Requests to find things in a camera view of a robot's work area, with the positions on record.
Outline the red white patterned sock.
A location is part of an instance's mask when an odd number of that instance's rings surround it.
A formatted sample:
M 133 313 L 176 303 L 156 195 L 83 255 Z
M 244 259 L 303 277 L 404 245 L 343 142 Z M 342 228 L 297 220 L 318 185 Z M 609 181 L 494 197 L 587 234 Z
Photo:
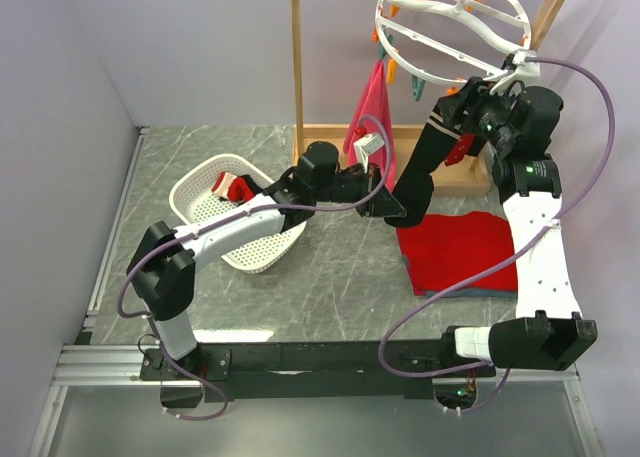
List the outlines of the red white patterned sock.
M 221 173 L 211 192 L 223 201 L 232 203 L 245 203 L 256 195 L 253 182 L 248 174 L 237 176 L 232 173 Z

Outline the black sock with stripes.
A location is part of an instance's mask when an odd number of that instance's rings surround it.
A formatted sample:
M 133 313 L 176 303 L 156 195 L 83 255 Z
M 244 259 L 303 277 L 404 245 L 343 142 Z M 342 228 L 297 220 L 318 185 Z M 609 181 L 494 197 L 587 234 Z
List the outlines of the black sock with stripes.
M 422 222 L 435 188 L 432 173 L 444 162 L 459 138 L 459 133 L 444 126 L 442 112 L 435 105 L 393 190 L 393 196 L 405 208 L 406 215 L 385 218 L 386 224 L 411 228 Z

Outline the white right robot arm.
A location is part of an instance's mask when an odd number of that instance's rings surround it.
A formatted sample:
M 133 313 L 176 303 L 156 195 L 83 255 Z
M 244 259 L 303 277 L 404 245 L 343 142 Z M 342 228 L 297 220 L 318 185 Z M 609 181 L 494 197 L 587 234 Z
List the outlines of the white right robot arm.
M 598 337 L 583 318 L 565 260 L 559 212 L 562 186 L 547 149 L 564 103 L 540 86 L 517 93 L 472 77 L 438 102 L 445 127 L 491 145 L 492 177 L 517 255 L 517 305 L 512 320 L 490 327 L 458 327 L 441 348 L 444 372 L 460 376 L 474 360 L 499 368 L 564 371 Z

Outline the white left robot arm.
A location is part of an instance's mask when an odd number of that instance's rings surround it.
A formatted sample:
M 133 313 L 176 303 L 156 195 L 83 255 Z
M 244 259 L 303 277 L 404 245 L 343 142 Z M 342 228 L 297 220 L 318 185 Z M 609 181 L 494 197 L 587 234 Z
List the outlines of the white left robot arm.
M 198 224 L 172 229 L 160 221 L 149 227 L 129 264 L 126 283 L 144 302 L 144 313 L 166 351 L 166 369 L 186 379 L 204 364 L 187 312 L 199 270 L 246 244 L 283 234 L 320 211 L 405 216 L 384 181 L 376 164 L 341 169 L 337 148 L 316 142 L 248 202 Z

